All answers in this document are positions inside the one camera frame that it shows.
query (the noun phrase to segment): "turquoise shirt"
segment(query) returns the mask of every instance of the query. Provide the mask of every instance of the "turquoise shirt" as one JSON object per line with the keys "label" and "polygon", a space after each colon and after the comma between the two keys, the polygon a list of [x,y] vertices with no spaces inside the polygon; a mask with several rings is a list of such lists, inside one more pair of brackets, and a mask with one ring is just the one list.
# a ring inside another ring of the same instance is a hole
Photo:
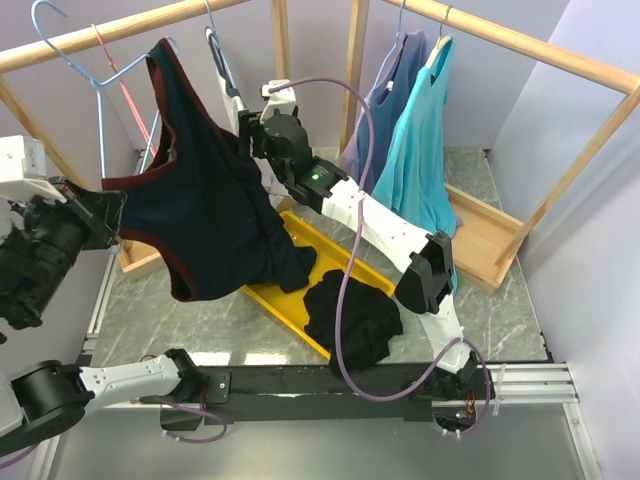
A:
{"label": "turquoise shirt", "polygon": [[[442,230],[452,238],[456,217],[444,184],[442,109],[454,49],[452,37],[431,68],[418,72],[373,190],[373,198],[408,222],[432,233]],[[453,281],[455,289],[457,275]]]}

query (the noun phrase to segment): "marble floor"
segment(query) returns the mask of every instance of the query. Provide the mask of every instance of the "marble floor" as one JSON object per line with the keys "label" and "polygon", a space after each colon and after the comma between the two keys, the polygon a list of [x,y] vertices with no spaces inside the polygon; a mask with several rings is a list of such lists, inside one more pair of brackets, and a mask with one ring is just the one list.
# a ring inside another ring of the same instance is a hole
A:
{"label": "marble floor", "polygon": [[[446,151],[452,185],[500,208],[491,172],[480,149]],[[351,249],[353,234],[304,207],[294,212],[338,244]],[[390,278],[391,263],[363,242],[359,257]],[[166,269],[130,281],[114,266],[93,366],[138,361],[147,354],[184,348],[201,365],[323,364],[326,360],[241,291],[209,302],[178,303],[169,293]],[[455,307],[465,337],[493,361],[546,360],[547,352],[519,263],[513,263],[493,296],[459,278]],[[401,308],[405,333],[390,342],[385,362],[429,361],[430,344],[417,316]]]}

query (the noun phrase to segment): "white plastic hanger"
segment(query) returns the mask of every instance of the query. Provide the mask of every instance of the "white plastic hanger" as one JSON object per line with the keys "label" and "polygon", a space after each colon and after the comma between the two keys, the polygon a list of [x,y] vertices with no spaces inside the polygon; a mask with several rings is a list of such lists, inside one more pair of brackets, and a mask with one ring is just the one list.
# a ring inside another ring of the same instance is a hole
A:
{"label": "white plastic hanger", "polygon": [[433,50],[431,50],[431,53],[429,54],[429,58],[427,58],[427,63],[425,64],[427,68],[431,68],[433,66],[434,62],[436,61],[436,58],[438,58],[438,55],[440,55],[440,52],[442,51],[442,49],[445,47],[447,43],[451,41],[451,38],[452,38],[451,35],[447,35],[446,37],[442,38],[442,23],[447,20],[447,17],[449,16],[449,10],[451,10],[451,7],[452,5],[449,5],[447,7],[447,11],[444,14],[442,22],[440,22],[440,30],[438,31],[438,40],[436,40],[436,46],[433,47]]}

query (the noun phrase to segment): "black cloth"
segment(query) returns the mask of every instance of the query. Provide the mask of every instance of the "black cloth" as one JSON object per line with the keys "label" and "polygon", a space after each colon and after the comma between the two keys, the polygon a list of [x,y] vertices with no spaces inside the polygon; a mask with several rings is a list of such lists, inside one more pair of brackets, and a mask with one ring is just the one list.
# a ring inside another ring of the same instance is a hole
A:
{"label": "black cloth", "polygon": [[124,190],[120,236],[154,246],[177,300],[210,300],[244,284],[308,284],[316,260],[296,248],[238,139],[207,114],[166,39],[147,67],[162,118],[158,153],[141,175],[103,180]]}
{"label": "black cloth", "polygon": [[[309,324],[304,331],[331,352],[329,367],[340,376],[335,355],[335,318],[344,272],[330,270],[304,296]],[[400,311],[379,288],[349,278],[342,306],[342,356],[348,370],[368,368],[389,355],[389,340],[402,335]]]}

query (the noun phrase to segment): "wooden drying rack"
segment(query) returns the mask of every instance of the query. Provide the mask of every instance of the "wooden drying rack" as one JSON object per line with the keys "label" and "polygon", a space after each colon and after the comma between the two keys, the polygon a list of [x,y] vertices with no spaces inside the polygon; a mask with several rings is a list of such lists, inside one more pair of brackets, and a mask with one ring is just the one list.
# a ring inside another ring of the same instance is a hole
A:
{"label": "wooden drying rack", "polygon": [[[220,10],[249,0],[208,1],[212,10]],[[383,1],[396,6],[400,6],[402,3],[401,0]],[[270,0],[270,2],[276,73],[279,78],[291,78],[286,0]],[[356,88],[360,87],[369,5],[370,0],[351,1],[346,80]],[[447,185],[453,209],[457,215],[464,219],[465,223],[464,227],[456,232],[453,239],[455,264],[476,285],[493,293],[500,287],[520,245],[533,227],[640,103],[640,76],[488,22],[455,8],[451,8],[446,14],[448,6],[441,3],[430,0],[407,0],[405,8],[625,94],[624,99],[587,142],[526,222],[523,223],[510,217]],[[203,0],[185,0],[103,23],[98,25],[98,29],[104,42],[109,43],[205,13],[206,6]],[[51,41],[65,53],[76,53],[99,45],[92,27],[54,37]],[[43,125],[1,76],[3,73],[56,57],[57,54],[42,41],[0,52],[0,100],[4,102],[31,136],[43,142],[47,154],[60,171],[75,183],[86,186],[86,180],[65,158],[55,139],[47,133]],[[341,149],[344,148],[353,133],[356,115],[356,99],[347,92],[344,97]],[[162,265],[162,258],[152,247],[136,242],[127,243],[129,245],[123,249],[120,261],[128,275],[139,277]]]}

